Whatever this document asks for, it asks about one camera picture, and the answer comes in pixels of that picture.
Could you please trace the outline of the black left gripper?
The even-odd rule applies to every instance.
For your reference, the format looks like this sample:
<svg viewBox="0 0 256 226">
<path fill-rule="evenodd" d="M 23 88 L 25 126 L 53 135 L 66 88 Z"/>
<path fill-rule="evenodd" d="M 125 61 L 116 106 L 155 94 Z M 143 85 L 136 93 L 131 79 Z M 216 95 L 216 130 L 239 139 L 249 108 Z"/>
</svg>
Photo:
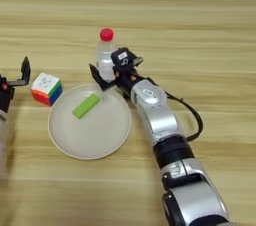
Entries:
<svg viewBox="0 0 256 226">
<path fill-rule="evenodd" d="M 0 110 L 8 112 L 11 100 L 14 97 L 15 88 L 26 86 L 30 80 L 31 68 L 28 57 L 25 57 L 21 66 L 22 79 L 8 81 L 0 75 Z"/>
</svg>

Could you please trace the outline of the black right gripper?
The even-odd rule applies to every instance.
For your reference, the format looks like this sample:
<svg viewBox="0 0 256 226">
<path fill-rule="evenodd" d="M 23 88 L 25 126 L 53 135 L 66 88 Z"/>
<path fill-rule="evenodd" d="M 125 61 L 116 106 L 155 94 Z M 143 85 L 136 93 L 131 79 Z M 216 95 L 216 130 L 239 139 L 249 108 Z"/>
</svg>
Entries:
<svg viewBox="0 0 256 226">
<path fill-rule="evenodd" d="M 132 55 L 132 65 L 139 66 L 143 62 L 141 56 Z M 102 91 L 105 91 L 113 86 L 117 86 L 126 98 L 131 97 L 132 88 L 144 80 L 144 77 L 132 68 L 125 72 L 117 71 L 113 66 L 100 67 L 98 69 L 93 65 L 89 65 L 91 75 Z"/>
</svg>

